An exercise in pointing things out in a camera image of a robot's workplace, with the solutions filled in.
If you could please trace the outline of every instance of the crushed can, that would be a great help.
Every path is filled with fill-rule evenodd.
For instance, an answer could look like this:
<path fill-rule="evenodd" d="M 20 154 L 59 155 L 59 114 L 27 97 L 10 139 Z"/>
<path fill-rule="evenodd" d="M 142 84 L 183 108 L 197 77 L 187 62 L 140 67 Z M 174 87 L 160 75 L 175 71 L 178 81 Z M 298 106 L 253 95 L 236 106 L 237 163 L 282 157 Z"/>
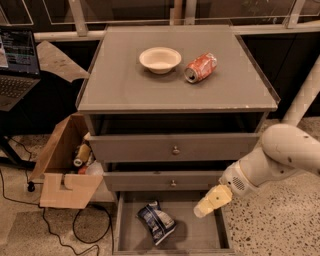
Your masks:
<path fill-rule="evenodd" d="M 209 76 L 217 64 L 218 60 L 212 53 L 204 53 L 188 64 L 184 76 L 189 83 L 197 83 Z"/>

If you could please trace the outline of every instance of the bowl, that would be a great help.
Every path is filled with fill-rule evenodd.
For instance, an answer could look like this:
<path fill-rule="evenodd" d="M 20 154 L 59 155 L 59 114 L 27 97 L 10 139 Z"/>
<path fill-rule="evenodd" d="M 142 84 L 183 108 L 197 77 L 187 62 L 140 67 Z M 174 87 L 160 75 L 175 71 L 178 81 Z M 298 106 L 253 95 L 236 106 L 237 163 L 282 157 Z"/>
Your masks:
<path fill-rule="evenodd" d="M 154 47 L 142 52 L 139 61 L 151 72 L 165 74 L 181 62 L 181 55 L 170 48 Z"/>

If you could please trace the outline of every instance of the cardboard box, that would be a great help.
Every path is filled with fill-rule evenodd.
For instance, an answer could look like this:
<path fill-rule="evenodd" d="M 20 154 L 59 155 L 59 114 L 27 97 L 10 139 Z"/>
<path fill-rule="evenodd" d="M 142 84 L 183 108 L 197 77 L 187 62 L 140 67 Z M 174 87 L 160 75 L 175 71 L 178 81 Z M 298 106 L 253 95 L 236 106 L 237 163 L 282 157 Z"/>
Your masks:
<path fill-rule="evenodd" d="M 73 154 L 87 132 L 78 113 L 56 125 L 29 177 L 32 181 L 44 174 L 40 206 L 83 209 L 90 201 L 115 201 L 103 175 L 66 174 L 72 171 Z"/>

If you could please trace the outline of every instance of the cable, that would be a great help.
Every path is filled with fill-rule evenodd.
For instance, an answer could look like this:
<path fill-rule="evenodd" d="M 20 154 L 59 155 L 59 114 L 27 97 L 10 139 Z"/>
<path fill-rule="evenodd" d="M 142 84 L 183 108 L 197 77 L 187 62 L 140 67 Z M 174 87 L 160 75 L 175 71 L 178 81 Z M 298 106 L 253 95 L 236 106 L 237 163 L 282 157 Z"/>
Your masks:
<path fill-rule="evenodd" d="M 87 253 L 87 252 L 91 251 L 93 248 L 97 248 L 97 256 L 99 255 L 99 253 L 100 253 L 100 247 L 99 247 L 99 245 L 96 245 L 96 244 L 93 245 L 93 246 L 91 246 L 90 248 L 86 249 L 85 251 L 83 251 L 83 252 L 81 252 L 81 253 L 77 253 L 76 250 L 75 250 L 71 245 L 63 244 L 63 243 L 62 243 L 62 240 L 61 240 L 61 237 L 60 237 L 58 234 L 53 233 L 53 232 L 51 231 L 50 223 L 49 223 L 49 221 L 48 221 L 48 220 L 46 219 L 46 217 L 45 217 L 46 208 L 42 208 L 42 209 L 43 209 L 43 211 L 42 211 L 42 218 L 43 218 L 43 220 L 47 223 L 49 233 L 50 233 L 51 235 L 54 235 L 54 236 L 58 237 L 58 240 L 59 240 L 59 243 L 60 243 L 61 246 L 70 248 L 75 255 L 82 255 L 82 254 L 84 254 L 84 253 Z"/>
<path fill-rule="evenodd" d="M 17 143 L 18 145 L 20 145 L 21 147 L 23 147 L 23 149 L 24 149 L 27 153 L 29 153 L 29 159 L 28 159 L 28 161 L 30 162 L 31 156 L 32 156 L 32 152 L 29 151 L 23 143 L 15 140 L 15 139 L 13 139 L 12 137 L 9 137 L 8 139 L 14 141 L 15 143 Z M 32 182 L 33 185 L 34 185 L 34 184 L 37 184 L 37 185 L 42 185 L 42 184 L 43 184 L 43 183 L 41 183 L 41 182 L 29 181 L 28 170 L 27 170 L 27 169 L 25 169 L 25 175 L 26 175 L 27 183 L 28 183 L 28 184 L 31 183 L 31 182 Z"/>
<path fill-rule="evenodd" d="M 80 216 L 80 213 L 83 212 L 83 210 L 79 210 L 78 213 L 77 213 L 77 215 L 76 215 L 76 217 L 75 217 L 74 220 L 73 220 L 72 229 L 73 229 L 74 236 L 75 236 L 79 241 L 81 241 L 82 243 L 85 243 L 85 244 L 93 244 L 93 243 L 96 243 L 96 242 L 100 241 L 100 240 L 108 233 L 109 229 L 112 230 L 112 219 L 111 219 L 111 215 L 110 215 L 110 213 L 107 211 L 107 209 L 104 208 L 104 207 L 102 207 L 102 206 L 100 206 L 100 205 L 97 205 L 97 204 L 92 204 L 92 206 L 93 206 L 94 208 L 100 210 L 100 211 L 104 211 L 104 212 L 107 214 L 107 216 L 108 216 L 108 218 L 109 218 L 109 225 L 107 226 L 107 229 L 106 229 L 106 231 L 103 233 L 103 235 L 102 235 L 101 237 L 99 237 L 98 239 L 96 239 L 96 240 L 94 240 L 94 241 L 84 241 L 83 239 L 81 239 L 81 238 L 77 235 L 77 232 L 76 232 L 76 229 L 75 229 L 75 224 L 76 224 L 76 222 L 77 222 L 77 219 L 78 219 L 78 217 Z"/>
<path fill-rule="evenodd" d="M 30 152 L 29 150 L 27 150 L 27 148 L 25 147 L 25 145 L 23 145 L 22 143 L 14 140 L 14 139 L 12 139 L 12 138 L 9 138 L 9 139 L 11 139 L 11 140 L 13 140 L 14 142 L 16 142 L 17 144 L 21 145 L 21 146 L 25 149 L 25 151 L 29 153 L 29 160 L 28 160 L 28 161 L 30 161 L 32 152 Z M 26 175 L 26 178 L 27 178 L 27 183 L 29 183 L 27 170 L 25 170 L 25 175 Z M 8 200 L 8 201 L 15 202 L 15 203 L 21 203 L 21 204 L 27 204 L 27 205 L 36 205 L 36 206 L 38 206 L 39 209 L 43 209 L 42 218 L 43 218 L 43 220 L 46 222 L 46 224 L 47 224 L 47 226 L 48 226 L 48 231 L 49 231 L 49 233 L 50 233 L 51 235 L 54 235 L 54 236 L 58 237 L 58 240 L 59 240 L 59 243 L 60 243 L 61 246 L 70 248 L 75 255 L 82 255 L 82 254 L 84 254 L 84 253 L 87 253 L 87 252 L 91 251 L 91 250 L 94 249 L 94 248 L 97 248 L 97 256 L 99 255 L 99 253 L 100 253 L 100 247 L 99 247 L 99 245 L 97 245 L 97 244 L 91 246 L 90 248 L 86 249 L 85 251 L 83 251 L 83 252 L 81 252 L 81 253 L 77 253 L 76 250 L 75 250 L 71 245 L 63 244 L 63 243 L 62 243 L 62 240 L 61 240 L 61 237 L 60 237 L 58 234 L 55 234 L 55 233 L 53 233 L 53 232 L 51 231 L 50 223 L 49 223 L 49 221 L 48 221 L 48 220 L 46 219 L 46 217 L 45 217 L 45 211 L 46 211 L 45 208 L 44 208 L 44 207 L 41 207 L 41 206 L 40 206 L 40 203 L 24 202 L 24 201 L 20 201 L 20 200 L 16 200 L 16 199 L 12 199 L 12 198 L 7 197 L 7 196 L 5 195 L 5 181 L 4 181 L 4 177 L 3 177 L 3 173 L 2 173 L 1 168 L 0 168 L 0 176 L 1 176 L 1 181 L 2 181 L 2 196 L 3 196 L 3 198 L 6 199 L 6 200 Z M 102 235 L 101 237 L 99 237 L 99 238 L 96 239 L 95 241 L 90 241 L 90 242 L 88 242 L 88 241 L 84 241 L 83 239 L 80 239 L 79 236 L 78 236 L 78 235 L 76 234 L 76 232 L 75 232 L 75 223 L 76 223 L 78 217 L 80 216 L 80 213 L 83 211 L 83 210 L 79 210 L 78 213 L 77 213 L 77 215 L 76 215 L 76 217 L 75 217 L 74 220 L 73 220 L 73 223 L 72 223 L 73 233 L 74 233 L 75 237 L 76 237 L 80 242 L 85 243 L 85 244 L 92 244 L 92 243 L 97 243 L 98 241 L 100 241 L 100 240 L 108 233 L 108 231 L 111 230 L 112 253 L 113 253 L 113 249 L 114 249 L 114 237 L 113 237 L 113 227 L 112 227 L 112 218 L 111 218 L 111 215 L 110 215 L 110 213 L 107 211 L 106 208 L 104 208 L 104 207 L 102 207 L 102 206 L 100 206 L 100 205 L 92 205 L 92 206 L 95 207 L 95 208 L 98 209 L 98 210 L 103 210 L 103 211 L 107 214 L 107 216 L 108 216 L 108 218 L 109 218 L 109 225 L 107 226 L 106 231 L 103 233 L 103 235 Z"/>
<path fill-rule="evenodd" d="M 7 196 L 5 195 L 4 178 L 3 178 L 3 174 L 2 174 L 2 170 L 1 170 L 1 169 L 0 169 L 0 176 L 1 176 L 1 181 L 2 181 L 2 196 L 3 196 L 4 199 L 9 200 L 9 201 L 12 201 L 12 202 L 15 202 L 15 203 L 29 204 L 29 205 L 38 205 L 38 204 L 36 204 L 36 203 L 19 201 L 19 200 L 16 200 L 16 199 L 12 199 L 12 198 L 7 197 Z"/>

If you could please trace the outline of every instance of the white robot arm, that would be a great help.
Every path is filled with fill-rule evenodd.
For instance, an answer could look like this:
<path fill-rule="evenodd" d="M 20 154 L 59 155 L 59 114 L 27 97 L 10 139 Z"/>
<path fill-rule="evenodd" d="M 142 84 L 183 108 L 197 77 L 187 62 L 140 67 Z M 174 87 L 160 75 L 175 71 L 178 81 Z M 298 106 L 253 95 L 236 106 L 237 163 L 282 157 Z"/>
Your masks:
<path fill-rule="evenodd" d="M 232 200 L 246 196 L 264 183 L 283 180 L 299 170 L 320 177 L 320 142 L 290 124 L 269 127 L 261 138 L 261 147 L 229 166 L 220 184 L 206 194 L 194 208 L 204 217 Z"/>

